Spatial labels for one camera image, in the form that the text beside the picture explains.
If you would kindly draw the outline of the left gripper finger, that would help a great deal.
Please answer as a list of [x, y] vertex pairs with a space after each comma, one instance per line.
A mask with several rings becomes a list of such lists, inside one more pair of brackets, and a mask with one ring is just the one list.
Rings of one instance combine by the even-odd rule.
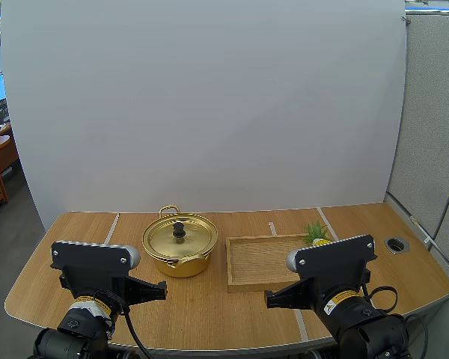
[[152, 284], [130, 276], [124, 279], [124, 300], [128, 305], [165, 300], [167, 294], [168, 287], [165, 281]]

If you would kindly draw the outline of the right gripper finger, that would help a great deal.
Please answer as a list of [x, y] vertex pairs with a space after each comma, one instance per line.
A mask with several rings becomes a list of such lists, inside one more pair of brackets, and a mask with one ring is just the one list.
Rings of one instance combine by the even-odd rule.
[[313, 278], [300, 280], [277, 292], [265, 291], [265, 304], [269, 309], [316, 310], [322, 302], [322, 293]]

